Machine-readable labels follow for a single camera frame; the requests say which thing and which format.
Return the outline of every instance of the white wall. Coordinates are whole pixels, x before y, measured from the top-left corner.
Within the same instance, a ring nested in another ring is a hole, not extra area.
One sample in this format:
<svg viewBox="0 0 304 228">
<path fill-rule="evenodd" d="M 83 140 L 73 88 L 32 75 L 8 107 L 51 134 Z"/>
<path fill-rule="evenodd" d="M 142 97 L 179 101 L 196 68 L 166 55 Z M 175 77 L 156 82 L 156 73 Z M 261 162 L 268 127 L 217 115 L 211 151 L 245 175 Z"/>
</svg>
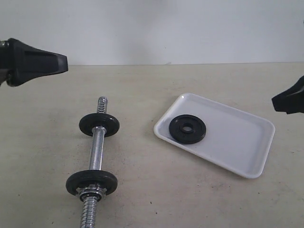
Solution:
<svg viewBox="0 0 304 228">
<path fill-rule="evenodd" d="M 304 61 L 303 0 L 3 0 L 0 38 L 72 65 Z"/>
</svg>

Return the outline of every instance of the dumbbell bar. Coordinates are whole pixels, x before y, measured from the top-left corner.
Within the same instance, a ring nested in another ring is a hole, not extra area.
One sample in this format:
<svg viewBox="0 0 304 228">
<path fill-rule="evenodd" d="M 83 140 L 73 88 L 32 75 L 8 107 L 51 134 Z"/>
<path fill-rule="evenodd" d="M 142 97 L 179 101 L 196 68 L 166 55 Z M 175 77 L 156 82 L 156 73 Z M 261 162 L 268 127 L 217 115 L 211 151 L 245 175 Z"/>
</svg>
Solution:
<svg viewBox="0 0 304 228">
<path fill-rule="evenodd" d="M 80 130 L 93 137 L 89 170 L 72 174 L 66 182 L 67 191 L 84 202 L 81 228 L 94 228 L 96 205 L 105 195 L 117 188 L 117 178 L 101 170 L 104 138 L 119 130 L 118 120 L 106 114 L 107 98 L 98 99 L 97 113 L 84 116 L 79 122 Z"/>
</svg>

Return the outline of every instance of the black weight plate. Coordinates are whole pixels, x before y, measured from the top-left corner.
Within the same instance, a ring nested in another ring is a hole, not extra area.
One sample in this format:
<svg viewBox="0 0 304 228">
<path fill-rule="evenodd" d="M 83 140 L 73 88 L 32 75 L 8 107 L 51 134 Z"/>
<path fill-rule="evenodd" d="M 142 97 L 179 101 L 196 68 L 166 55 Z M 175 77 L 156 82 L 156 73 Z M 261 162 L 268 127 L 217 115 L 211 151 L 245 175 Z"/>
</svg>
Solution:
<svg viewBox="0 0 304 228">
<path fill-rule="evenodd" d="M 79 122 L 80 130 L 89 136 L 93 136 L 92 129 L 96 126 L 103 126 L 106 129 L 105 137 L 114 135 L 119 130 L 119 121 L 106 113 L 91 113 L 84 116 Z"/>
<path fill-rule="evenodd" d="M 110 172 L 103 170 L 84 170 L 72 174 L 66 182 L 66 190 L 77 195 L 77 188 L 84 188 L 90 184 L 100 184 L 102 188 L 107 189 L 106 195 L 113 193 L 118 184 L 117 178 Z"/>
<path fill-rule="evenodd" d="M 206 125 L 196 116 L 179 115 L 170 122 L 169 132 L 180 143 L 194 144 L 205 137 Z"/>
</svg>

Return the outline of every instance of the white tray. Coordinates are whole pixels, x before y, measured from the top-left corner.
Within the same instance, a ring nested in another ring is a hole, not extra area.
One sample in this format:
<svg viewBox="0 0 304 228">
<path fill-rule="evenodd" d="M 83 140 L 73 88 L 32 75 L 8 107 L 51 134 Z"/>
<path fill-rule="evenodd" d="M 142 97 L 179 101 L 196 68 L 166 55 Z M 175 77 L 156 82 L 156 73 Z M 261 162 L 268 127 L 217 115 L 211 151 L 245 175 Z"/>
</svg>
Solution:
<svg viewBox="0 0 304 228">
<path fill-rule="evenodd" d="M 200 118 L 207 127 L 205 138 L 180 144 L 169 133 L 171 120 L 181 114 Z M 154 126 L 161 139 L 245 178 L 262 174 L 274 125 L 261 117 L 194 94 L 182 94 Z"/>
</svg>

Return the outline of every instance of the table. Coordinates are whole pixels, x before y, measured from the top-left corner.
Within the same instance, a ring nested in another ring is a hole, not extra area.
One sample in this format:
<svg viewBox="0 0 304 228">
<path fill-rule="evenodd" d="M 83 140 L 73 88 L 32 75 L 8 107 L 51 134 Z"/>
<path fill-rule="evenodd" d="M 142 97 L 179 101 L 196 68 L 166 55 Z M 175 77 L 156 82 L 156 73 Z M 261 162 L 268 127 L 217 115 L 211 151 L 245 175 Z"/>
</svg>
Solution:
<svg viewBox="0 0 304 228">
<path fill-rule="evenodd" d="M 88 168 L 92 139 L 79 120 L 108 97 L 121 129 L 106 138 L 103 170 L 118 189 L 98 204 L 96 227 L 299 228 L 304 226 L 304 115 L 271 98 L 304 63 L 70 66 L 69 72 L 0 87 L 2 227 L 79 227 L 82 203 L 67 178 Z M 153 126 L 182 93 L 270 120 L 263 174 L 244 179 L 157 138 Z"/>
</svg>

